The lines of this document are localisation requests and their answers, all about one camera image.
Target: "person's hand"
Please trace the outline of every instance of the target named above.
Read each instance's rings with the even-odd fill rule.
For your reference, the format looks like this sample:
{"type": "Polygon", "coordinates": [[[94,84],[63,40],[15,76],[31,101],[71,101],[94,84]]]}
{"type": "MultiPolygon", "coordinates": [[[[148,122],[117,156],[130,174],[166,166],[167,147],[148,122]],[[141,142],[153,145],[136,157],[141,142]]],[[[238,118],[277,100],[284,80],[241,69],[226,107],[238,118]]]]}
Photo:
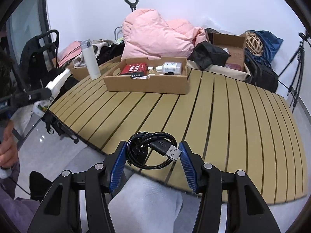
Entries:
{"type": "Polygon", "coordinates": [[[18,160],[17,146],[12,134],[13,128],[14,123],[10,120],[3,132],[3,141],[0,144],[0,166],[2,168],[10,168],[18,160]]]}

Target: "black backpack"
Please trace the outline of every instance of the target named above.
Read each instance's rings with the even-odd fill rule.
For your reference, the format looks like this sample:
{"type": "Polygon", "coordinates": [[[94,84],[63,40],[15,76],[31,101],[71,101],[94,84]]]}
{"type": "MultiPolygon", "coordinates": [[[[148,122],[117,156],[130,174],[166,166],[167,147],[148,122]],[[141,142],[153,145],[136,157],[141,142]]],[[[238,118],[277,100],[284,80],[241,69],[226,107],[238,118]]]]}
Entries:
{"type": "Polygon", "coordinates": [[[247,65],[252,79],[250,84],[275,93],[279,85],[279,77],[272,68],[266,66],[263,61],[258,63],[245,49],[245,64],[247,65]]]}

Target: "red box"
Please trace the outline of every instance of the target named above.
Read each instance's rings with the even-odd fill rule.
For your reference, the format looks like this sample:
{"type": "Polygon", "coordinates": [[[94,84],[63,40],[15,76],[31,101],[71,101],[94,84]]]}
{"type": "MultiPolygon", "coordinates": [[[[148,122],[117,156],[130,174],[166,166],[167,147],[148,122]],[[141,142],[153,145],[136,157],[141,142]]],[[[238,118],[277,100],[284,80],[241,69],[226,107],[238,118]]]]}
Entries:
{"type": "Polygon", "coordinates": [[[132,78],[143,77],[147,75],[147,63],[134,63],[126,65],[120,75],[130,75],[132,78]]]}

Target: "pink cloth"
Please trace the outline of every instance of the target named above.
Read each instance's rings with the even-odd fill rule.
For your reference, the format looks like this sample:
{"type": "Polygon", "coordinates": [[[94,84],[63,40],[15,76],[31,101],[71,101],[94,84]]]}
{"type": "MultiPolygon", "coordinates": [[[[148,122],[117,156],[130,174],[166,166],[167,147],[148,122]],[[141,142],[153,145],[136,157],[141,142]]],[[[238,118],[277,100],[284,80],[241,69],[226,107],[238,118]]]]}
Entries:
{"type": "Polygon", "coordinates": [[[58,62],[61,67],[66,61],[72,60],[81,54],[81,46],[79,41],[72,42],[64,50],[58,54],[58,62]]]}
{"type": "Polygon", "coordinates": [[[194,27],[184,19],[165,21],[154,9],[133,11],[123,22],[122,30],[122,59],[189,57],[198,43],[206,41],[202,27],[194,27]]]}

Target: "purple sleeve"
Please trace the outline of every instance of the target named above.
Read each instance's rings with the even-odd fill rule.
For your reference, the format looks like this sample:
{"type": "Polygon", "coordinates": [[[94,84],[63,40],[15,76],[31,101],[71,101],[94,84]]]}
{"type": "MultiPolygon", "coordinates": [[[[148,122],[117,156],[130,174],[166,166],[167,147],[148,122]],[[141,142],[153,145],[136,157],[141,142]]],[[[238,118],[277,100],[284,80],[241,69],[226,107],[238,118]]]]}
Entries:
{"type": "MultiPolygon", "coordinates": [[[[19,161],[12,167],[11,177],[15,182],[19,175],[19,161]]],[[[21,233],[27,233],[40,202],[17,198],[14,200],[16,184],[9,178],[0,180],[0,205],[21,233]]]]}
{"type": "MultiPolygon", "coordinates": [[[[11,167],[11,170],[12,174],[10,177],[17,183],[20,172],[19,160],[14,164],[13,167],[11,167]]],[[[10,178],[6,178],[4,180],[0,179],[0,186],[12,199],[14,199],[16,184],[10,178]]]]}

